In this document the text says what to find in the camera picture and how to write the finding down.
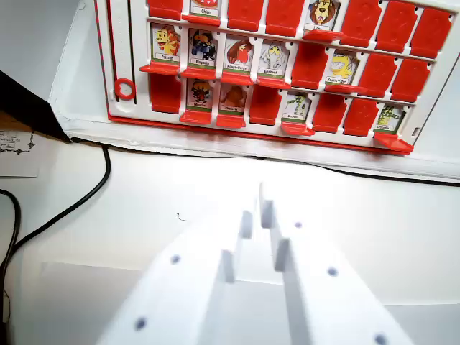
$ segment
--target character card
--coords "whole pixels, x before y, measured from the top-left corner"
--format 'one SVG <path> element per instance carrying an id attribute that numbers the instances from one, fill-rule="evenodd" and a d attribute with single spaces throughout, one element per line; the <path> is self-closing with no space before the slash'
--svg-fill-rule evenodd
<path id="1" fill-rule="evenodd" d="M 340 3 L 334 0 L 310 0 L 305 30 L 332 30 Z"/>
<path id="2" fill-rule="evenodd" d="M 243 115 L 247 88 L 240 85 L 221 84 L 218 112 L 220 114 Z"/>
<path id="3" fill-rule="evenodd" d="M 394 106 L 385 106 L 379 114 L 374 132 L 394 134 L 403 121 L 405 112 Z"/>
<path id="4" fill-rule="evenodd" d="M 152 45 L 152 61 L 158 63 L 180 63 L 180 35 L 171 25 L 150 24 L 150 39 Z"/>
<path id="5" fill-rule="evenodd" d="M 187 106 L 189 110 L 211 111 L 213 87 L 208 80 L 187 80 Z"/>
<path id="6" fill-rule="evenodd" d="M 219 1 L 191 0 L 190 13 L 202 17 L 219 17 Z"/>
<path id="7" fill-rule="evenodd" d="M 264 40 L 259 61 L 261 77 L 283 79 L 288 65 L 289 50 L 284 42 Z"/>
<path id="8" fill-rule="evenodd" d="M 288 93 L 281 120 L 304 124 L 310 104 L 311 101 L 306 93 Z"/>
<path id="9" fill-rule="evenodd" d="M 227 36 L 225 42 L 224 71 L 250 74 L 254 47 L 249 38 Z"/>
<path id="10" fill-rule="evenodd" d="M 358 63 L 353 52 L 336 50 L 326 68 L 326 84 L 351 84 Z"/>
<path id="11" fill-rule="evenodd" d="M 189 29 L 188 65 L 216 69 L 217 41 L 212 32 Z"/>

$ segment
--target gray dot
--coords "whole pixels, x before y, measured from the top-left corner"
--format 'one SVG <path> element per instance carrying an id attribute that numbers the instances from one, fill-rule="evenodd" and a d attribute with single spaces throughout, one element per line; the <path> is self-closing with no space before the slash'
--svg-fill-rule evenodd
<path id="1" fill-rule="evenodd" d="M 179 255 L 173 255 L 173 256 L 171 257 L 171 263 L 172 263 L 173 265 L 177 264 L 179 261 L 180 261 L 180 256 L 179 256 Z"/>
<path id="2" fill-rule="evenodd" d="M 334 267 L 331 267 L 328 269 L 328 274 L 332 277 L 337 277 L 337 275 L 339 274 L 339 271 L 335 269 Z"/>
<path id="3" fill-rule="evenodd" d="M 375 342 L 379 345 L 386 345 L 387 344 L 387 339 L 385 338 L 384 335 L 379 334 L 375 336 Z"/>
<path id="4" fill-rule="evenodd" d="M 135 325 L 136 330 L 140 331 L 141 329 L 143 329 L 146 323 L 147 321 L 144 318 L 138 318 Z"/>

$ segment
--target dark object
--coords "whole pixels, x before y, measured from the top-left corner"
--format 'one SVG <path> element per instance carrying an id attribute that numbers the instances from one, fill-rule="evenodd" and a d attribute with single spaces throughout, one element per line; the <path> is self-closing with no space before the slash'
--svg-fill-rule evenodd
<path id="1" fill-rule="evenodd" d="M 71 142 L 60 127 L 51 105 L 0 71 L 0 110 L 17 121 L 64 142 Z"/>

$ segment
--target red ring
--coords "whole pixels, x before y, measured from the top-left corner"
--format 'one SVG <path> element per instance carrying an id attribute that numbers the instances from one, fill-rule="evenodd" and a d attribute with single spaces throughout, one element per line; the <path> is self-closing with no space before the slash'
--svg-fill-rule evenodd
<path id="1" fill-rule="evenodd" d="M 122 84 L 122 83 L 127 84 L 131 88 L 131 93 L 129 95 L 124 95 L 123 93 L 121 93 L 121 85 L 120 84 Z M 129 101 L 129 100 L 133 99 L 134 96 L 136 96 L 136 86 L 135 86 L 135 84 L 132 81 L 130 81 L 129 79 L 126 79 L 126 78 L 120 78 L 120 79 L 115 80 L 114 91 L 115 91 L 115 94 L 119 98 L 124 99 L 125 101 Z"/>

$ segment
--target small hole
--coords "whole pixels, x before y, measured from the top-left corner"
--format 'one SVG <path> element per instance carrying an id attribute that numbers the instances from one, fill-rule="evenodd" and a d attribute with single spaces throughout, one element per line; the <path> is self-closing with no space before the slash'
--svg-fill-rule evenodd
<path id="1" fill-rule="evenodd" d="M 420 133 L 420 127 L 416 127 L 414 128 L 414 132 L 412 132 L 412 136 L 416 137 L 418 136 L 419 133 Z"/>
<path id="2" fill-rule="evenodd" d="M 179 256 L 179 255 L 173 255 L 173 256 L 171 257 L 171 263 L 172 263 L 173 265 L 177 264 L 179 261 L 180 261 L 180 256 Z"/>
<path id="3" fill-rule="evenodd" d="M 382 334 L 375 337 L 375 342 L 379 345 L 386 345 L 387 339 Z"/>
<path id="4" fill-rule="evenodd" d="M 134 325 L 134 327 L 136 328 L 136 331 L 140 331 L 141 329 L 143 329 L 146 323 L 147 321 L 145 320 L 145 318 L 138 318 L 136 320 L 136 324 Z"/>
<path id="5" fill-rule="evenodd" d="M 338 274 L 339 274 L 339 271 L 337 271 L 334 267 L 331 267 L 328 269 L 328 275 L 332 277 L 337 277 Z"/>

